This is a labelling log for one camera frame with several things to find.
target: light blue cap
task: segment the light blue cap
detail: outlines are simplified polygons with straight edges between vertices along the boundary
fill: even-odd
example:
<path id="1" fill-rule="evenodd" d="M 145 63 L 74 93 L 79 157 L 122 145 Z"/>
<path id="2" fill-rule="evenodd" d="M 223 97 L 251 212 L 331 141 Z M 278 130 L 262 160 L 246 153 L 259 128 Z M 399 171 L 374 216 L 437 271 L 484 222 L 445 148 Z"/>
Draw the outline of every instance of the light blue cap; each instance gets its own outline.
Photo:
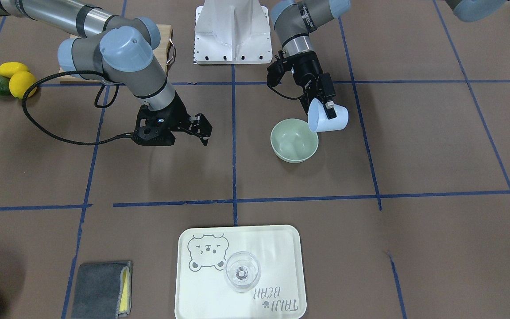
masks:
<path id="1" fill-rule="evenodd" d="M 351 7 L 350 0 L 330 0 L 330 12 L 334 19 L 338 19 L 342 14 L 348 12 Z"/>
<path id="2" fill-rule="evenodd" d="M 292 6 L 296 4 L 294 0 L 282 0 L 278 4 L 275 4 L 275 6 L 271 9 L 271 21 L 273 21 L 273 28 L 275 27 L 275 24 L 277 23 L 277 19 L 283 13 L 283 11 L 288 8 L 289 6 Z"/>
<path id="3" fill-rule="evenodd" d="M 110 30 L 100 41 L 100 52 L 107 64 L 123 72 L 141 71 L 151 64 L 152 48 L 133 27 Z"/>
<path id="4" fill-rule="evenodd" d="M 153 50 L 156 49 L 160 44 L 160 31 L 158 30 L 156 23 L 154 23 L 153 20 L 150 20 L 147 17 L 140 17 L 138 19 L 141 20 L 143 24 L 147 27 L 149 36 L 151 37 L 151 48 Z"/>
<path id="5" fill-rule="evenodd" d="M 454 8 L 454 14 L 463 22 L 474 22 L 496 12 L 506 0 L 463 0 Z"/>
<path id="6" fill-rule="evenodd" d="M 74 60 L 72 57 L 72 46 L 77 39 L 66 39 L 58 47 L 58 64 L 64 71 L 76 71 Z M 78 74 L 73 74 L 73 77 L 82 78 Z"/>

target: wooden board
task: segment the wooden board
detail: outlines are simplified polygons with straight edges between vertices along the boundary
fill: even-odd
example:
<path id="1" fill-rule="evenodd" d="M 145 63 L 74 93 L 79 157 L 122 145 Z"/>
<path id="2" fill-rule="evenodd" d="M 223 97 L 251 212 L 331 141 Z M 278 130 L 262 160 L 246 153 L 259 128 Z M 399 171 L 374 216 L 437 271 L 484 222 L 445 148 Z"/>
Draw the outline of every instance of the wooden board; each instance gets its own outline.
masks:
<path id="1" fill-rule="evenodd" d="M 154 49 L 152 52 L 155 55 L 156 59 L 162 66 L 162 70 L 166 72 L 166 59 L 168 59 L 168 50 L 170 49 L 170 42 L 169 39 L 172 38 L 172 26 L 170 24 L 157 24 L 158 30 L 160 31 L 160 44 L 156 49 Z M 75 35 L 71 35 L 70 38 L 79 38 Z M 92 83 L 92 82 L 98 82 L 97 80 L 93 79 L 81 79 L 77 77 L 73 77 L 72 75 L 65 75 L 63 77 L 59 77 L 61 83 Z"/>

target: mint green bowl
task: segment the mint green bowl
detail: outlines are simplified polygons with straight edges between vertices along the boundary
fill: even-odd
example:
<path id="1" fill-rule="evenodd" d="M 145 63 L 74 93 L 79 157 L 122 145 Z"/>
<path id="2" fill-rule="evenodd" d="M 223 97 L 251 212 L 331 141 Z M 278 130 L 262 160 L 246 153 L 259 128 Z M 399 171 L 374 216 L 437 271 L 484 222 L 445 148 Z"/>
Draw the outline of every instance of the mint green bowl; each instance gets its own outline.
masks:
<path id="1" fill-rule="evenodd" d="M 286 119 L 277 123 L 271 131 L 271 146 L 285 162 L 304 162 L 316 153 L 318 134 L 310 131 L 305 121 Z"/>

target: clear glass cup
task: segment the clear glass cup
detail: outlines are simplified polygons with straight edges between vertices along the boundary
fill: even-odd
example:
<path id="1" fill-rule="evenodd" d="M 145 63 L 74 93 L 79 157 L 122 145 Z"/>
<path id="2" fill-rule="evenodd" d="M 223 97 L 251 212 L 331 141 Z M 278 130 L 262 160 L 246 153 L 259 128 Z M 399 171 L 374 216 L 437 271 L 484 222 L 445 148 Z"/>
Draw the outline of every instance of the clear glass cup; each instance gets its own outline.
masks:
<path id="1" fill-rule="evenodd" d="M 247 292 L 259 282 L 261 266 L 253 254 L 237 252 L 225 263 L 225 277 L 235 291 Z"/>

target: cartoon bear face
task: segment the cartoon bear face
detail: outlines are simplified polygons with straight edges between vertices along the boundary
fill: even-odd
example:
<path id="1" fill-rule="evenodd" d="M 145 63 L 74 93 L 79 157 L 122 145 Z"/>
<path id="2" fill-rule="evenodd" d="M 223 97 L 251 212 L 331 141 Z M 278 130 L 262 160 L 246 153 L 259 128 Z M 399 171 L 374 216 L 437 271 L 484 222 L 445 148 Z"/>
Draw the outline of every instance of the cartoon bear face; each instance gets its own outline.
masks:
<path id="1" fill-rule="evenodd" d="M 201 238 L 193 237 L 188 242 L 190 263 L 188 267 L 192 271 L 198 271 L 202 267 L 214 267 L 223 270 L 225 267 L 225 252 L 229 248 L 227 238 L 223 234 L 219 237 L 214 235 L 202 235 Z"/>

